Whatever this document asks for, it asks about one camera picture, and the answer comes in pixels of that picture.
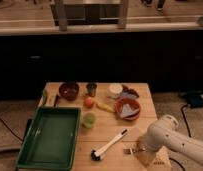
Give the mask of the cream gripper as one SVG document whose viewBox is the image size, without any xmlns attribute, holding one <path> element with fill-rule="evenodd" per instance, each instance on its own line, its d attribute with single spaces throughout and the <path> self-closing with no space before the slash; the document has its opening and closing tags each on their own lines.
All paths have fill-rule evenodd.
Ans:
<svg viewBox="0 0 203 171">
<path fill-rule="evenodd" d="M 146 144 L 141 140 L 136 142 L 135 155 L 144 166 L 150 166 L 156 158 L 156 153 L 150 151 Z"/>
</svg>

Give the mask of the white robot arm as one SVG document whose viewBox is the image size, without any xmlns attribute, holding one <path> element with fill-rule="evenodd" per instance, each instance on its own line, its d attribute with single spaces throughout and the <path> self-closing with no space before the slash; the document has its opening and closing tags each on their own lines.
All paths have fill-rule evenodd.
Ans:
<svg viewBox="0 0 203 171">
<path fill-rule="evenodd" d="M 178 133 L 177 128 L 178 121 L 172 115 L 163 115 L 148 126 L 137 139 L 138 154 L 143 155 L 144 163 L 165 146 L 203 166 L 203 142 Z"/>
</svg>

